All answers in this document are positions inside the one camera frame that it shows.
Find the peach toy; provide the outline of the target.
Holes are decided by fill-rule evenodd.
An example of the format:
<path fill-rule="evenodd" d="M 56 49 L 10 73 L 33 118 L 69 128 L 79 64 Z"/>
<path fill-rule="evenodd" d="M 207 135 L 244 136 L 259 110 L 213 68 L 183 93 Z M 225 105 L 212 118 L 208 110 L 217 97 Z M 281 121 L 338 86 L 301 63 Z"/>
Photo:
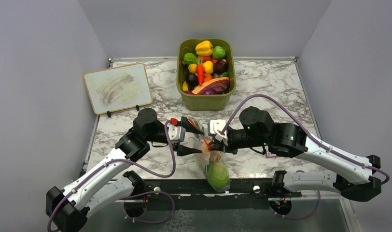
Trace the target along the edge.
<path fill-rule="evenodd" d="M 201 143 L 201 151 L 202 151 L 202 157 L 204 159 L 210 158 L 212 151 L 209 150 L 209 143 L 208 142 Z"/>

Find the clear zip bag orange zipper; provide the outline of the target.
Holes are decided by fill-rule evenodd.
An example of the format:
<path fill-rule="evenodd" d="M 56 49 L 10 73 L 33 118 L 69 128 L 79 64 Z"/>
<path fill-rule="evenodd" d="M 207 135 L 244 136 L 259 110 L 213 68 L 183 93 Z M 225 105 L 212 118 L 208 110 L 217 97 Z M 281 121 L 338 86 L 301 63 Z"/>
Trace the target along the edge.
<path fill-rule="evenodd" d="M 199 130 L 204 132 L 203 135 L 194 134 L 189 139 L 189 141 L 193 143 L 193 148 L 201 150 L 201 143 L 202 142 L 208 142 L 209 143 L 212 140 L 212 138 L 208 135 L 208 130 L 202 124 L 200 124 L 197 120 L 190 119 L 190 122 L 194 126 L 196 126 Z M 202 153 L 194 154 L 194 157 L 196 159 L 196 163 L 198 164 L 199 168 L 203 172 L 203 174 L 205 176 L 205 179 L 206 179 L 206 176 L 207 176 L 207 171 L 208 171 L 208 166 L 209 165 L 212 165 L 212 164 L 217 163 L 217 162 L 221 162 L 221 163 L 224 163 L 227 166 L 227 164 L 225 162 L 225 158 L 224 158 L 224 152 L 212 151 L 209 159 L 204 159 L 202 157 Z"/>

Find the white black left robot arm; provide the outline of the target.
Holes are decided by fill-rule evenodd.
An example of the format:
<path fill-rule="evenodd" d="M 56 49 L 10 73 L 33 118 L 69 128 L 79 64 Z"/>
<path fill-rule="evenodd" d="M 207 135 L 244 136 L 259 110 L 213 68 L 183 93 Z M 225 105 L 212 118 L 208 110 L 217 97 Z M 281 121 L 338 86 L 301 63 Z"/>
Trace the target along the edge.
<path fill-rule="evenodd" d="M 133 126 L 124 134 L 115 147 L 93 169 L 72 183 L 48 190 L 46 194 L 46 214 L 49 217 L 47 230 L 56 225 L 58 232 L 78 232 L 99 209 L 123 197 L 138 198 L 143 192 L 143 180 L 136 172 L 128 172 L 126 177 L 111 185 L 108 182 L 118 173 L 131 166 L 161 178 L 169 178 L 176 171 L 176 155 L 200 153 L 200 150 L 182 146 L 186 133 L 203 135 L 196 123 L 183 116 L 162 123 L 157 112 L 144 108 L 133 120 Z M 150 143 L 166 144 L 172 157 L 172 170 L 159 174 L 138 161 L 150 151 Z"/>

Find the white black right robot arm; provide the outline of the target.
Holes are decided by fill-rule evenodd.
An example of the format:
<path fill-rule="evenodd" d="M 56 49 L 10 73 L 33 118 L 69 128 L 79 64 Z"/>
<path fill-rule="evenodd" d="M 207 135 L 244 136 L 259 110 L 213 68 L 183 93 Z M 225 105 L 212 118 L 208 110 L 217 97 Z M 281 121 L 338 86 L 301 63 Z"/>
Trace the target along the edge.
<path fill-rule="evenodd" d="M 330 191 L 357 202 L 367 202 L 381 193 L 381 180 L 373 176 L 380 168 L 378 156 L 360 157 L 334 149 L 298 125 L 276 123 L 267 111 L 253 106 L 244 109 L 239 120 L 242 128 L 238 130 L 227 127 L 224 119 L 209 121 L 210 150 L 236 154 L 242 148 L 261 146 L 278 157 L 323 167 L 313 173 L 276 171 L 266 192 L 283 197 L 302 190 Z"/>

